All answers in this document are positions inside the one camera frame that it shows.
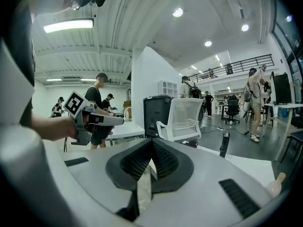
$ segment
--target concrete floor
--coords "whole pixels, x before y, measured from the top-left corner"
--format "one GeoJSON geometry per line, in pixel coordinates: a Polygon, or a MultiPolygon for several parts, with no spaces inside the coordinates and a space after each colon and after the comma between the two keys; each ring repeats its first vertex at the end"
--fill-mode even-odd
{"type": "Polygon", "coordinates": [[[294,141],[283,162],[280,163],[274,161],[285,132],[285,126],[281,126],[280,124],[274,122],[273,127],[267,127],[265,137],[262,137],[262,131],[265,125],[259,127],[257,134],[259,134],[261,137],[259,144],[256,144],[250,140],[250,134],[241,135],[249,129],[249,124],[246,124],[244,120],[241,120],[240,124],[237,123],[236,125],[229,125],[225,124],[225,120],[221,120],[220,115],[212,115],[211,118],[204,116],[202,124],[200,125],[202,137],[198,141],[199,146],[219,151],[222,143],[223,133],[229,132],[230,141],[227,154],[271,161],[275,178],[277,178],[280,172],[284,172],[286,174],[286,180],[282,187],[284,187],[284,190],[289,187],[293,177],[291,179],[288,178],[295,164],[295,162],[292,160],[295,155],[294,141]],[[216,127],[211,125],[225,127],[226,130],[219,131],[216,127]]]}

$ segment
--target wall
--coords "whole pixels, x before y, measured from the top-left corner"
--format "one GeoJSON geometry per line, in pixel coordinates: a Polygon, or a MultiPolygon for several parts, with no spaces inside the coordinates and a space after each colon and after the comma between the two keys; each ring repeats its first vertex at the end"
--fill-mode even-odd
{"type": "Polygon", "coordinates": [[[235,47],[228,51],[232,62],[237,62],[261,55],[271,54],[270,49],[266,43],[258,44],[252,42],[235,47]]]}
{"type": "MultiPolygon", "coordinates": [[[[49,117],[52,107],[58,102],[59,97],[65,100],[71,95],[72,91],[85,95],[89,86],[83,87],[44,87],[40,82],[35,82],[35,93],[33,95],[33,113],[49,117]]],[[[114,99],[110,101],[112,107],[123,111],[123,103],[126,101],[126,88],[100,88],[101,98],[104,99],[109,93],[113,94],[114,99]]]]}
{"type": "Polygon", "coordinates": [[[144,128],[143,99],[158,95],[158,82],[166,80],[181,86],[181,76],[152,48],[134,50],[132,59],[132,119],[144,128]]]}

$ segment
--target ceiling light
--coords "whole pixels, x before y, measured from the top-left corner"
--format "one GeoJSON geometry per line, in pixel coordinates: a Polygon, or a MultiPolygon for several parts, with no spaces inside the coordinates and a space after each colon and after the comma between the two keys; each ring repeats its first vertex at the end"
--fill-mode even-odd
{"type": "Polygon", "coordinates": [[[65,29],[72,29],[72,28],[92,28],[94,26],[93,19],[72,19],[63,21],[56,24],[51,24],[44,26],[43,29],[46,33],[51,33],[55,31],[65,30],[65,29]]]}
{"type": "Polygon", "coordinates": [[[291,22],[293,20],[293,16],[289,15],[286,17],[286,22],[291,22]]]}
{"type": "Polygon", "coordinates": [[[172,15],[175,17],[180,17],[183,14],[182,8],[178,8],[172,15]]]}
{"type": "Polygon", "coordinates": [[[212,45],[212,42],[211,41],[206,41],[205,44],[204,44],[206,47],[209,47],[212,45]]]}
{"type": "Polygon", "coordinates": [[[96,79],[81,78],[81,81],[95,81],[96,79]]]}
{"type": "Polygon", "coordinates": [[[250,27],[248,25],[243,25],[242,26],[242,31],[248,31],[250,27]]]}
{"type": "Polygon", "coordinates": [[[46,79],[47,81],[62,81],[61,78],[51,78],[51,79],[46,79]]]}

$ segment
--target white sneaker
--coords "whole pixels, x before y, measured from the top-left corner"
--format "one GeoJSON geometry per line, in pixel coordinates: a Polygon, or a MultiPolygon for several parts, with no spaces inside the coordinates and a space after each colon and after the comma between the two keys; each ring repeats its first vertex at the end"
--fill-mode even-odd
{"type": "MultiPolygon", "coordinates": [[[[250,135],[252,135],[252,133],[250,133],[250,135]]],[[[260,138],[260,136],[259,136],[258,134],[255,134],[255,136],[256,136],[257,138],[260,138]]]]}
{"type": "Polygon", "coordinates": [[[255,142],[255,143],[259,143],[259,140],[258,140],[258,138],[257,138],[256,135],[251,134],[251,135],[250,135],[250,139],[251,139],[253,142],[255,142]]]}

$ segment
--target balcony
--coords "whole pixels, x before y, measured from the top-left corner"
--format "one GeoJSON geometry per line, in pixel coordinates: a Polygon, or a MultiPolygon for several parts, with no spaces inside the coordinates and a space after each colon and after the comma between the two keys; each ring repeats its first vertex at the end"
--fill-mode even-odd
{"type": "Polygon", "coordinates": [[[254,67],[257,69],[262,65],[266,65],[267,70],[275,68],[271,54],[253,57],[250,59],[229,63],[224,66],[208,69],[203,71],[202,73],[195,74],[188,78],[190,81],[193,81],[195,83],[201,83],[210,79],[216,79],[226,75],[240,76],[243,75],[243,72],[247,72],[245,73],[246,75],[248,74],[250,68],[254,67]]]}

